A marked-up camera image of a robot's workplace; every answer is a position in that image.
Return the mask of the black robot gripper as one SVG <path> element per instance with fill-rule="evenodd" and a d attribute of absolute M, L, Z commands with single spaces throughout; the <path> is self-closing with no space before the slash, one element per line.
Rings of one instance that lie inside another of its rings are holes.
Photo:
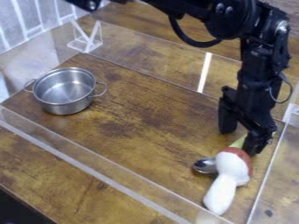
<path fill-rule="evenodd" d="M 271 110 L 279 101 L 282 82 L 289 82 L 283 70 L 289 67 L 287 38 L 277 38 L 269 45 L 242 43 L 242 66 L 238 71 L 238 88 L 222 88 L 219 99 L 219 132 L 229 134 L 241 123 L 249 130 L 243 151 L 255 156 L 273 142 L 277 123 Z"/>

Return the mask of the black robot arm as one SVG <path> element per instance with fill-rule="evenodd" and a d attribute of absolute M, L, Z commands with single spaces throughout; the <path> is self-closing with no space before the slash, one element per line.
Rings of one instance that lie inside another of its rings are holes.
<path fill-rule="evenodd" d="M 238 87 L 223 87 L 219 98 L 219 132 L 231 133 L 239 125 L 247 128 L 242 149 L 255 156 L 277 132 L 271 110 L 289 67 L 289 16 L 259 0 L 142 0 L 167 16 L 180 40 L 207 48 L 229 39 L 241 40 L 242 68 Z M 199 19 L 214 37 L 201 42 L 190 38 L 178 20 L 186 15 Z"/>

